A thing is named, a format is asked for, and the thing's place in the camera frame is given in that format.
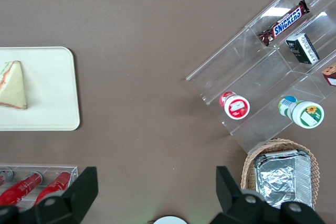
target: white tray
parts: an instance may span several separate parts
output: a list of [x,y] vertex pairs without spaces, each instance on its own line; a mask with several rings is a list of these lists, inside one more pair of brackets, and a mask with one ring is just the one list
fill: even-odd
[[80,119],[73,58],[65,47],[0,48],[0,67],[22,63],[28,106],[0,106],[0,131],[75,130]]

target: clear plastic case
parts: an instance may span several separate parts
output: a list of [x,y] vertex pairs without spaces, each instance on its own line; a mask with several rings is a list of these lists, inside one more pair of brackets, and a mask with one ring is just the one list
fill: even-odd
[[0,164],[0,167],[9,167],[13,171],[13,179],[10,182],[4,183],[0,186],[0,194],[5,190],[9,189],[12,185],[19,182],[30,172],[40,172],[43,175],[42,183],[32,190],[26,197],[24,197],[18,204],[17,207],[21,211],[27,210],[32,207],[38,194],[49,185],[61,172],[67,171],[71,173],[70,183],[68,187],[75,181],[78,177],[77,166],[19,166],[19,165],[8,165]]
[[[275,0],[186,78],[246,152],[291,124],[278,112],[282,97],[293,95],[318,103],[336,90],[322,74],[336,62],[336,0],[305,0],[310,12],[269,46],[257,36],[300,1]],[[285,39],[296,33],[306,33],[311,40],[320,57],[316,64],[299,63],[286,45]],[[219,105],[225,91],[249,101],[247,117],[233,120],[226,115]]]

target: green label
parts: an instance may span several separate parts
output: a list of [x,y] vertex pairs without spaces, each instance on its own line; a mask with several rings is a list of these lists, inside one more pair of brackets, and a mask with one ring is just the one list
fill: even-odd
[[322,118],[322,112],[317,106],[308,106],[301,113],[300,120],[305,126],[311,127],[320,122]]
[[278,110],[281,115],[287,116],[291,118],[291,115],[289,113],[289,108],[291,105],[295,104],[297,102],[297,99],[295,97],[292,97],[291,95],[288,95],[281,99],[281,101],[278,104]]

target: white cup lid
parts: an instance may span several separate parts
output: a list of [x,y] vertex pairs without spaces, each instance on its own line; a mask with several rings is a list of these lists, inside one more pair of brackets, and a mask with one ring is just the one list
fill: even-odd
[[292,120],[305,129],[312,129],[320,125],[324,119],[323,108],[314,102],[303,101],[296,105],[292,111]]
[[244,97],[232,95],[225,101],[224,111],[234,120],[243,119],[250,112],[250,104]]
[[165,216],[158,219],[154,224],[187,224],[187,222],[175,216]]

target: aluminum foil container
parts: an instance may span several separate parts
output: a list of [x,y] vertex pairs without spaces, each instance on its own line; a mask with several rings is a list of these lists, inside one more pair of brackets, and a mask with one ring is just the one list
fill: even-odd
[[260,154],[254,168],[256,190],[271,206],[280,208],[285,201],[297,201],[312,207],[311,161],[306,151]]

